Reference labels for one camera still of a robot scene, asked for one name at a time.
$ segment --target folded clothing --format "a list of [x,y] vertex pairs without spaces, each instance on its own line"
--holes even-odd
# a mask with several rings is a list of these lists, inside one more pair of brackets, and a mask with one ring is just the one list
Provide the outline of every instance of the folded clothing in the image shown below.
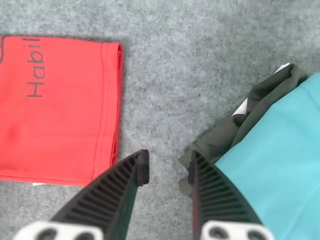
[[0,180],[85,186],[117,159],[119,43],[0,36]]
[[[281,66],[274,74],[251,89],[247,99],[240,106],[244,109],[237,109],[232,116],[218,123],[197,140],[179,158],[180,163],[188,169],[193,150],[216,163],[228,150],[241,142],[272,104],[303,83],[308,76],[295,64]],[[188,184],[187,177],[179,181],[179,188],[182,194],[191,195],[192,187]]]
[[277,240],[320,239],[319,120],[317,73],[216,162]]

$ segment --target carpet floor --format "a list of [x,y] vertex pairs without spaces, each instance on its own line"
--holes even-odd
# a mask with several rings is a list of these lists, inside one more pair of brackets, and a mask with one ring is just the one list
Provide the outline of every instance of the carpet floor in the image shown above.
[[[320,70],[319,8],[311,0],[1,0],[0,34],[123,43],[119,157],[149,149],[151,164],[127,239],[191,240],[178,157],[281,64]],[[79,190],[0,181],[0,239],[48,220]]]

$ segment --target teal fabric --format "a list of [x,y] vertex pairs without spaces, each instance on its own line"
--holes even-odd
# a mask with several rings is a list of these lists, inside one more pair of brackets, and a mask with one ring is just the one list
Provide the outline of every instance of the teal fabric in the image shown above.
[[217,167],[276,240],[320,239],[320,73],[274,103]]

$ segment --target red cloth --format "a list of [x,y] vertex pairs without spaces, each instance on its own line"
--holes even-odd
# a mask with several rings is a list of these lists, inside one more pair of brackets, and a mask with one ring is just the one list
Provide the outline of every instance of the red cloth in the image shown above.
[[119,43],[0,36],[0,180],[85,186],[117,158]]

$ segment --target dark olive fabric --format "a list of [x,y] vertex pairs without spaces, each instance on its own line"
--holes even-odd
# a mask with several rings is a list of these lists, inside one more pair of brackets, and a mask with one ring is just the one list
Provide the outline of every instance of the dark olive fabric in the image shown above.
[[[179,158],[180,163],[188,169],[193,150],[199,151],[212,163],[216,163],[248,134],[273,103],[307,78],[308,74],[304,70],[290,64],[257,84],[247,96],[246,114],[235,114],[218,123]],[[179,188],[184,195],[190,195],[192,192],[186,177],[179,181]]]

